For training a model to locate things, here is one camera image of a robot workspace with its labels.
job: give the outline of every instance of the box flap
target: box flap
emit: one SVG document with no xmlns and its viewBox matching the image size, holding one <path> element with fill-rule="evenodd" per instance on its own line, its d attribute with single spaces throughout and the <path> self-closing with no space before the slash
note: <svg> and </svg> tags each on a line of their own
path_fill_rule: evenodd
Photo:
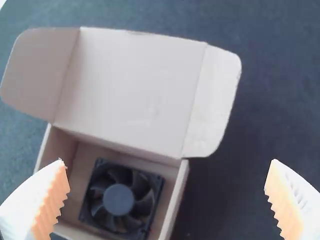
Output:
<svg viewBox="0 0 320 240">
<path fill-rule="evenodd" d="M 82 27 L 54 126 L 179 159 L 206 47 Z"/>
<path fill-rule="evenodd" d="M 37 28 L 21 33 L 4 71 L 3 102 L 52 123 L 78 32 L 79 28 Z"/>
<path fill-rule="evenodd" d="M 73 134 L 177 160 L 218 147 L 240 72 L 235 54 L 205 42 L 43 28 L 16 40 L 0 94 Z"/>
<path fill-rule="evenodd" d="M 184 158 L 207 157 L 218 148 L 232 110 L 241 69 L 236 54 L 207 47 L 183 146 Z"/>
</svg>

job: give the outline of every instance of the cardboard box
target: cardboard box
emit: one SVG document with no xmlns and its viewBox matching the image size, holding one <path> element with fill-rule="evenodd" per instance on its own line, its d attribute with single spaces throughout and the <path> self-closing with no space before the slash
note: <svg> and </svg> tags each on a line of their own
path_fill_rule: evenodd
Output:
<svg viewBox="0 0 320 240">
<path fill-rule="evenodd" d="M 71 192 L 55 233 L 103 239 L 78 220 L 94 162 L 103 157 L 165 178 L 148 239 L 169 239 L 187 158 L 217 149 L 240 74 L 237 55 L 205 42 L 90 27 L 23 32 L 0 95 L 48 121 L 34 171 L 58 157 L 68 166 Z"/>
</svg>

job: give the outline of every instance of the black computer fan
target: black computer fan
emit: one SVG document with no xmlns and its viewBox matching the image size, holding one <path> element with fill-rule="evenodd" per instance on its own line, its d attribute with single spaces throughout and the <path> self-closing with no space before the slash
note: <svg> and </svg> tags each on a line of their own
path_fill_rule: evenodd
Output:
<svg viewBox="0 0 320 240">
<path fill-rule="evenodd" d="M 80 221 L 126 240 L 150 231 L 164 179 L 156 174 L 97 159 Z"/>
</svg>

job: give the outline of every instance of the fan frame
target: fan frame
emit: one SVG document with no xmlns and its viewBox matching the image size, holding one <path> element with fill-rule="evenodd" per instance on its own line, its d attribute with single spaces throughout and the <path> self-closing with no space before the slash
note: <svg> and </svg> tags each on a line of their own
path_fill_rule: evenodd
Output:
<svg viewBox="0 0 320 240">
<path fill-rule="evenodd" d="M 105 229 L 101 227 L 96 221 L 93 219 L 90 208 L 89 208 L 89 199 L 87 196 L 87 192 L 90 190 L 91 184 L 93 184 L 100 176 L 105 172 L 107 169 L 110 168 L 125 168 L 130 171 L 138 171 L 140 174 L 145 176 L 150 184 L 151 189 L 153 190 L 154 194 L 154 204 L 149 216 L 146 217 L 146 221 L 144 221 L 144 225 L 140 228 L 129 231 L 129 232 L 113 232 L 111 230 Z M 99 231 L 99 234 L 103 237 L 113 238 L 117 240 L 145 240 L 147 239 L 149 232 L 151 230 L 151 225 L 154 220 L 157 206 L 159 203 L 160 195 L 162 193 L 162 189 L 165 183 L 165 179 L 156 174 L 151 172 L 146 172 L 144 170 L 140 170 L 134 167 L 125 166 L 123 164 L 118 164 L 108 159 L 99 157 L 96 159 L 94 163 L 94 167 L 91 172 L 90 181 L 85 190 L 85 196 L 83 197 L 82 206 L 80 209 L 79 214 L 79 221 L 83 224 L 89 225 L 91 227 L 96 228 Z"/>
</svg>

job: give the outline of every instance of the dark gray carpet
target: dark gray carpet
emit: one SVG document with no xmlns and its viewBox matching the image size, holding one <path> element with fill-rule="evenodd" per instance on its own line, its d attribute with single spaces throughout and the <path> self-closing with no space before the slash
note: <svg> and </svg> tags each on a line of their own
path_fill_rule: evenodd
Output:
<svg viewBox="0 0 320 240">
<path fill-rule="evenodd" d="M 152 32 L 237 53 L 243 74 L 225 137 L 191 161 L 172 239 L 277 240 L 263 191 L 270 160 L 320 189 L 319 13 L 318 0 L 8 0 L 0 75 L 18 34 L 39 26 Z M 0 201 L 32 173 L 45 126 L 0 103 Z"/>
</svg>

